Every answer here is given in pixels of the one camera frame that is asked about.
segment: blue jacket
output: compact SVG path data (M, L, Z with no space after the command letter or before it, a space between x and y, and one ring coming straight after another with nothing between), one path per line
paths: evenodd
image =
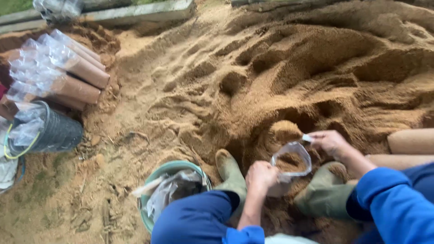
M434 204L412 188L404 173L376 168L360 179L355 192L359 206L370 211L386 244L434 243ZM259 227L230 228L223 243L263 243L263 236Z

